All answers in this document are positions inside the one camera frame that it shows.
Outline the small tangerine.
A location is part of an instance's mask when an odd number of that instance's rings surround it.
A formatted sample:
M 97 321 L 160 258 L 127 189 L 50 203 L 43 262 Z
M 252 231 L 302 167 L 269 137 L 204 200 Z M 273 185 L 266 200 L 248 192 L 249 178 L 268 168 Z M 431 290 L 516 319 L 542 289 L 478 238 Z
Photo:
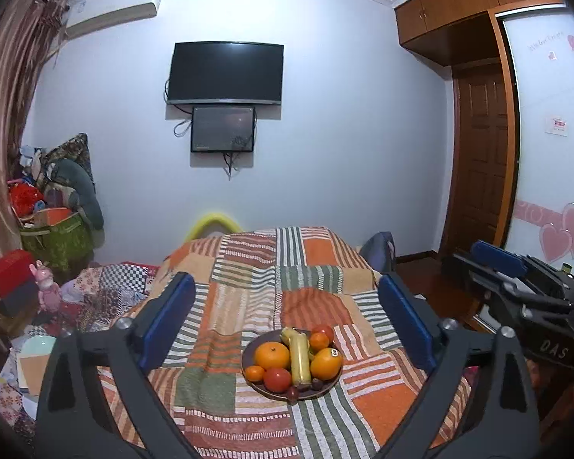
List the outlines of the small tangerine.
M 265 369 L 258 365 L 250 365 L 245 368 L 243 374 L 249 383 L 262 383 Z

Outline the large red tomato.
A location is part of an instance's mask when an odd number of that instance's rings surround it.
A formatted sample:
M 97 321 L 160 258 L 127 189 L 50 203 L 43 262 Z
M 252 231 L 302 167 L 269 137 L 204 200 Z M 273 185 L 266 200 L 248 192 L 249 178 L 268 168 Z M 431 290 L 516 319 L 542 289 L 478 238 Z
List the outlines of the large red tomato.
M 318 324 L 318 326 L 314 326 L 312 334 L 324 334 L 328 338 L 329 343 L 334 342 L 334 330 L 332 326 L 329 326 L 328 324 Z

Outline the large orange with sticker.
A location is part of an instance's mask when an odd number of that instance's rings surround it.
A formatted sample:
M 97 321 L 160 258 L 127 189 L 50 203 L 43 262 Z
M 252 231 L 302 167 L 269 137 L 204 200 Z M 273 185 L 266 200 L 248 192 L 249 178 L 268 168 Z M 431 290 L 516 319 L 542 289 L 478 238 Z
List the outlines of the large orange with sticker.
M 330 381 L 340 373 L 342 366 L 342 353 L 334 347 L 328 347 L 315 354 L 310 364 L 310 372 L 313 378 Z

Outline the small red tomato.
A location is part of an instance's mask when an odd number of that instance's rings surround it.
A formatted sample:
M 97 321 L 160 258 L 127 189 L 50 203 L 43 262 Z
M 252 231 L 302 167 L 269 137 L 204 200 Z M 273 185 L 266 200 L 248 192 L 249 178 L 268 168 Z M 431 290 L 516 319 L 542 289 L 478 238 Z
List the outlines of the small red tomato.
M 292 386 L 292 376 L 285 368 L 269 368 L 263 375 L 263 384 L 268 392 L 284 394 Z

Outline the long yellow banana piece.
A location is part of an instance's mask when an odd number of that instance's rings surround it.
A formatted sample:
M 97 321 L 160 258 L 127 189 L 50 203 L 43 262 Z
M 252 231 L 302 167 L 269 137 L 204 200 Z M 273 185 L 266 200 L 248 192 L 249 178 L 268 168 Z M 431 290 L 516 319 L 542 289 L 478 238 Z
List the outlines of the long yellow banana piece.
M 289 344 L 293 385 L 299 390 L 307 390 L 312 382 L 308 339 L 305 334 L 295 332 L 290 336 Z

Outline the pink bunny toy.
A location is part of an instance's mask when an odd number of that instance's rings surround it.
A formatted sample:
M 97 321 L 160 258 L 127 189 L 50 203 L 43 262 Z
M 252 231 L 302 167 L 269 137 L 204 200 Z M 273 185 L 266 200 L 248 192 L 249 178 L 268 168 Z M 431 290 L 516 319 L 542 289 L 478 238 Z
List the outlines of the pink bunny toy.
M 55 314 L 61 307 L 61 289 L 51 270 L 40 260 L 29 265 L 29 271 L 38 287 L 39 307 L 42 311 Z

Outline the red box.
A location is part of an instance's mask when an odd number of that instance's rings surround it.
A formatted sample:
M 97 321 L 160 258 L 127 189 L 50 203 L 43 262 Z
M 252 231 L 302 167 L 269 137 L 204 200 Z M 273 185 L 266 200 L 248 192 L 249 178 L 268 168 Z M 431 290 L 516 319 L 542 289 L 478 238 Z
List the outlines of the red box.
M 33 255 L 14 250 L 0 258 L 0 313 L 15 317 L 37 298 L 38 288 L 29 269 Z

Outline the green storage box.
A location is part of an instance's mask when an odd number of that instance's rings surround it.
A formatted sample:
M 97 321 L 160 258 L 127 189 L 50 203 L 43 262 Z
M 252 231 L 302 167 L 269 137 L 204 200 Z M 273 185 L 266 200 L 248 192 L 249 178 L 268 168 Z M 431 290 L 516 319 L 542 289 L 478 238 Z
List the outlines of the green storage box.
M 60 281 L 76 277 L 93 257 L 92 235 L 78 213 L 58 224 L 19 230 L 22 247 Z

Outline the wooden door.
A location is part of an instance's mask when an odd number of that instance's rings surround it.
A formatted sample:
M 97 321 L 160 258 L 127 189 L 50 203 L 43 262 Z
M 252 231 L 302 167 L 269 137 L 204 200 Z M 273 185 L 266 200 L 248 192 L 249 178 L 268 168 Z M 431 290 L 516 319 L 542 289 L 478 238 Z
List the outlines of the wooden door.
M 454 72 L 455 129 L 451 188 L 440 254 L 494 240 L 502 206 L 508 117 L 501 64 Z

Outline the purple plate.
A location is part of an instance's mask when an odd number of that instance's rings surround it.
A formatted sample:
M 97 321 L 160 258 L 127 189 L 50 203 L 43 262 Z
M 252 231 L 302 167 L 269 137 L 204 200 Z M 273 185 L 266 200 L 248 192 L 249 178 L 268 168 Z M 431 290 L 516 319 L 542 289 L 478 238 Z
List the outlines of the purple plate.
M 256 336 L 240 361 L 246 383 L 256 392 L 293 403 L 326 394 L 338 382 L 345 358 L 322 332 L 287 327 Z

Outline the medium orange on plate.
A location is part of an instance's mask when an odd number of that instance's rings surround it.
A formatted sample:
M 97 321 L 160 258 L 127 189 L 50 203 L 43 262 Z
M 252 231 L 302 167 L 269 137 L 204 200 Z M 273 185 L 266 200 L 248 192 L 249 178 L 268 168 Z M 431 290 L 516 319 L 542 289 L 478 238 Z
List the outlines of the medium orange on plate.
M 254 363 L 264 370 L 282 368 L 290 365 L 290 351 L 280 342 L 264 342 L 254 352 Z

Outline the patchwork striped bedspread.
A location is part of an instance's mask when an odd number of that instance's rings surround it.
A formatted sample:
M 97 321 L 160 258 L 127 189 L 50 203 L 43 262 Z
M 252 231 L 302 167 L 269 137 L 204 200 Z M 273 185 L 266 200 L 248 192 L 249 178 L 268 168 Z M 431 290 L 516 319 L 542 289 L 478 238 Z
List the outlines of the patchwork striped bedspread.
M 379 273 L 325 227 L 194 239 L 157 269 L 91 272 L 98 329 L 180 272 L 195 297 L 149 380 L 204 458 L 370 458 L 425 383 L 380 304 Z

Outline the yellow headboard arch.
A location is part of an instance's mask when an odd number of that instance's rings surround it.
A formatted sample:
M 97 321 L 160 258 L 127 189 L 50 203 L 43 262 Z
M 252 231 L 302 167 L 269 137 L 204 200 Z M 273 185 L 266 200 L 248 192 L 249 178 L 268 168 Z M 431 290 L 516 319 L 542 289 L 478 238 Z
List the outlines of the yellow headboard arch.
M 242 228 L 229 216 L 221 212 L 210 212 L 195 222 L 194 226 L 189 229 L 184 241 L 194 241 L 201 238 L 209 229 L 222 229 L 224 234 L 239 233 Z

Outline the dark pillow pile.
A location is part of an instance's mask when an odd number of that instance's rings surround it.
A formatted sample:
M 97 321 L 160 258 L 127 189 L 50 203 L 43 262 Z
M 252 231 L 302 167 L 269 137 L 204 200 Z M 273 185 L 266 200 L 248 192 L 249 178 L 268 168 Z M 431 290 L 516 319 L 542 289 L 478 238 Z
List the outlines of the dark pillow pile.
M 46 204 L 51 201 L 49 193 L 58 192 L 61 206 L 78 213 L 92 231 L 103 230 L 87 134 L 78 133 L 50 151 L 22 145 L 19 162 Z

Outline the wooden wardrobe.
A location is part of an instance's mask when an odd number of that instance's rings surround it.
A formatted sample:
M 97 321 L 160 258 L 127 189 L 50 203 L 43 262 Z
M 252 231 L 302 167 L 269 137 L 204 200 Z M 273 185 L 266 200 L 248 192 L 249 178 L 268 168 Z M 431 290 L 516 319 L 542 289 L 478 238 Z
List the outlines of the wooden wardrobe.
M 447 67 L 440 254 L 475 241 L 574 271 L 574 12 L 563 0 L 395 0 L 402 48 Z

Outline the striped curtain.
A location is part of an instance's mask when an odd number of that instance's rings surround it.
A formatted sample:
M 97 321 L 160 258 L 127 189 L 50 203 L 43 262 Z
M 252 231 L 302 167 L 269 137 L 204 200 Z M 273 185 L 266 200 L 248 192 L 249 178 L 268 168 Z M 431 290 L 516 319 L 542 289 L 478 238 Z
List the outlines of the striped curtain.
M 0 13 L 0 257 L 19 247 L 7 181 L 14 177 L 29 108 L 66 0 L 9 0 Z

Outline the air conditioner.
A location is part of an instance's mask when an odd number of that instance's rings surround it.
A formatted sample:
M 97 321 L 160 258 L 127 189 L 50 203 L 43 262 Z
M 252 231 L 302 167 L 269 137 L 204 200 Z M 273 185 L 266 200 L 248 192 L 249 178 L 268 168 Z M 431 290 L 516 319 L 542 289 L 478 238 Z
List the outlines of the air conditioner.
M 65 35 L 77 38 L 101 29 L 154 18 L 161 0 L 82 0 L 72 4 Z

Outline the small wall monitor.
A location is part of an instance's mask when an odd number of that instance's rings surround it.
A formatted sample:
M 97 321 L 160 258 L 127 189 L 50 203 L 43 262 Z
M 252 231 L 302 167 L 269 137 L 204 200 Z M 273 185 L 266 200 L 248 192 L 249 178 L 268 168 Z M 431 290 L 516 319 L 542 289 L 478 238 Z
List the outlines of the small wall monitor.
M 192 108 L 191 152 L 253 152 L 255 129 L 253 107 L 195 106 Z

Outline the wall mounted television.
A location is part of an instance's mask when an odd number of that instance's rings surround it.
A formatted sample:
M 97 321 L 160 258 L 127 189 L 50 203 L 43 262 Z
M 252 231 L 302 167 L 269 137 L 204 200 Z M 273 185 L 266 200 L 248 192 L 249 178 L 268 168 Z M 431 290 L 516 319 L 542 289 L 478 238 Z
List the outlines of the wall mounted television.
M 264 42 L 178 42 L 166 100 L 172 105 L 282 102 L 284 47 Z

